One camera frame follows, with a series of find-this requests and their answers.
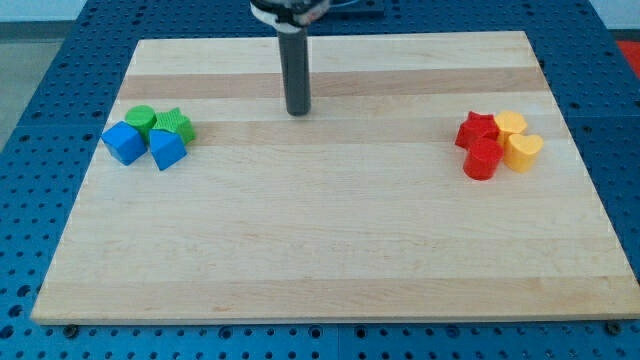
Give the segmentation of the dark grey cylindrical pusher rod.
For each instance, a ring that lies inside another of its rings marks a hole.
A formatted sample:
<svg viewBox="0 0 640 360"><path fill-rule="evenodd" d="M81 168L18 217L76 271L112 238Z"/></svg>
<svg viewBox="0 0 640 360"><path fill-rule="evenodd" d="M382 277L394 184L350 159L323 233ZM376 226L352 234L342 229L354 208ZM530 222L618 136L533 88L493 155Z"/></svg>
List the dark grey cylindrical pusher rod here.
<svg viewBox="0 0 640 360"><path fill-rule="evenodd" d="M292 116L304 116L311 109L307 30L279 32L278 44L286 110Z"/></svg>

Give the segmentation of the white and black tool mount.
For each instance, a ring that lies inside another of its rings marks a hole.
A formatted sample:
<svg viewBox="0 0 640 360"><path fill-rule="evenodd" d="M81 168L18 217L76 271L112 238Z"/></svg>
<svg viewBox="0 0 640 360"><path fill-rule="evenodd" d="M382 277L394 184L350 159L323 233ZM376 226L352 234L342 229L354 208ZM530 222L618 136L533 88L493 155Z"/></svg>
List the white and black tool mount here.
<svg viewBox="0 0 640 360"><path fill-rule="evenodd" d="M249 3L251 13L272 27L307 27L331 8L330 0L250 0Z"/></svg>

